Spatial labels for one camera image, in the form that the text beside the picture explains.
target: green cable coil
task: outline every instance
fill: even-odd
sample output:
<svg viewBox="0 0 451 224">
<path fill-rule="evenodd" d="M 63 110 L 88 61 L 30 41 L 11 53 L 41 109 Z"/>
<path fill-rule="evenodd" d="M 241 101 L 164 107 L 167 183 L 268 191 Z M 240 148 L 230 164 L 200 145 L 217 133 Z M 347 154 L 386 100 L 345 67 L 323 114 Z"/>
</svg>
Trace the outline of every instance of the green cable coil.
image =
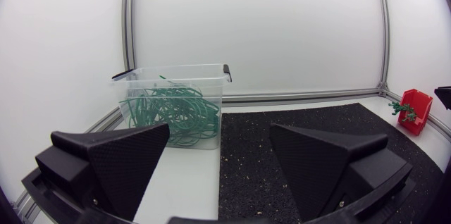
<svg viewBox="0 0 451 224">
<path fill-rule="evenodd" d="M 128 127 L 168 123 L 168 143 L 179 147 L 191 147 L 201 139 L 216 137 L 219 107 L 205 100 L 198 90 L 170 83 L 169 88 L 134 89 L 132 98 L 120 101 L 130 110 Z"/>
</svg>

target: green object in red bin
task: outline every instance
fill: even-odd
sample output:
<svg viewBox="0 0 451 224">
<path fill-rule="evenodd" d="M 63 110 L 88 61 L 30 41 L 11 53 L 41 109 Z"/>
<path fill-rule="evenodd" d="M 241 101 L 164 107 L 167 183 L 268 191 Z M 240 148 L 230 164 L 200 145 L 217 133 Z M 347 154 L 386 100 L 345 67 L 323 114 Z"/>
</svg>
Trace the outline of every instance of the green object in red bin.
<svg viewBox="0 0 451 224">
<path fill-rule="evenodd" d="M 415 113 L 415 111 L 414 111 L 414 108 L 412 108 L 411 106 L 410 106 L 410 104 L 404 104 L 404 105 L 401 105 L 399 102 L 395 102 L 395 101 L 392 101 L 392 103 L 391 104 L 388 104 L 389 106 L 392 106 L 393 107 L 393 109 L 395 110 L 395 112 L 393 112 L 392 113 L 392 115 L 394 115 L 394 116 L 396 116 L 400 111 L 406 111 L 407 112 L 407 114 L 406 114 L 406 117 L 402 120 L 402 122 L 405 122 L 405 121 L 409 121 L 409 122 L 414 122 L 415 121 L 415 118 L 416 118 L 416 113 Z"/>
</svg>

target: red bin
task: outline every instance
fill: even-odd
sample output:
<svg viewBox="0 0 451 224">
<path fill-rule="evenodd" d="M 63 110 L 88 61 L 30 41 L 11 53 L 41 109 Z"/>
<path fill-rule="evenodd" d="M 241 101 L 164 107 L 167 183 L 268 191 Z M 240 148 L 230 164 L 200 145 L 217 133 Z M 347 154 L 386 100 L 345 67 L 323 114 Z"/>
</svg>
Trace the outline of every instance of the red bin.
<svg viewBox="0 0 451 224">
<path fill-rule="evenodd" d="M 419 135 L 428 120 L 429 111 L 431 110 L 432 105 L 432 97 L 416 89 L 411 89 L 407 90 L 402 95 L 401 105 L 404 104 L 409 104 L 410 107 L 414 108 L 416 113 L 415 121 L 410 122 L 409 119 L 407 119 L 405 122 L 402 122 L 407 116 L 406 111 L 400 112 L 397 121 L 413 134 Z"/>
</svg>

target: aluminum frame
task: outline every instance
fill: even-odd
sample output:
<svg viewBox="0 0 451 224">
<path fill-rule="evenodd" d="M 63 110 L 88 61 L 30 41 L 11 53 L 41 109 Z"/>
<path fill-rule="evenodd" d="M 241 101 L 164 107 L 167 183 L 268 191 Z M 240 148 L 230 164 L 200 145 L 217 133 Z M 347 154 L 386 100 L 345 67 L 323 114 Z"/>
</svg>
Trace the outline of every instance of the aluminum frame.
<svg viewBox="0 0 451 224">
<path fill-rule="evenodd" d="M 133 0 L 123 0 L 122 26 L 123 26 L 123 52 L 125 69 L 136 67 L 133 46 Z M 349 89 L 328 92 L 300 92 L 290 94 L 253 94 L 224 96 L 223 106 L 261 106 L 281 104 L 303 104 L 321 101 L 337 101 L 343 99 L 356 99 L 363 97 L 380 96 L 389 100 L 399 101 L 400 96 L 391 92 L 388 88 L 388 67 L 390 62 L 390 19 L 388 14 L 387 0 L 381 0 L 383 17 L 383 62 L 380 82 L 374 89 Z M 87 132 L 99 132 L 112 130 L 123 121 L 119 108 L 103 117 L 93 125 Z M 451 142 L 451 129 L 435 116 L 429 115 L 428 123 Z"/>
</svg>

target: textured black surface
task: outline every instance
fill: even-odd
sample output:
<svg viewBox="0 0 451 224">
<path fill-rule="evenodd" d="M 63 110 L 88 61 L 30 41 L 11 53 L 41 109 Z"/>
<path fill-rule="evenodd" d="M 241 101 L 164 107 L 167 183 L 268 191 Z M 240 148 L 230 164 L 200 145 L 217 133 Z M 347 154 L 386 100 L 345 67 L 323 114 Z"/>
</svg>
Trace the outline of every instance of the textured black surface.
<svg viewBox="0 0 451 224">
<path fill-rule="evenodd" d="M 413 165 L 416 183 L 389 223 L 418 223 L 443 176 L 437 165 L 400 131 L 360 104 L 300 111 L 223 114 L 219 219 L 267 217 L 301 223 L 290 188 L 271 149 L 271 123 L 351 135 L 388 135 L 387 148 Z"/>
<path fill-rule="evenodd" d="M 167 124 L 111 132 L 69 134 L 53 132 L 55 147 L 91 164 L 106 199 L 105 211 L 133 220 L 161 153 L 169 138 Z"/>
</svg>

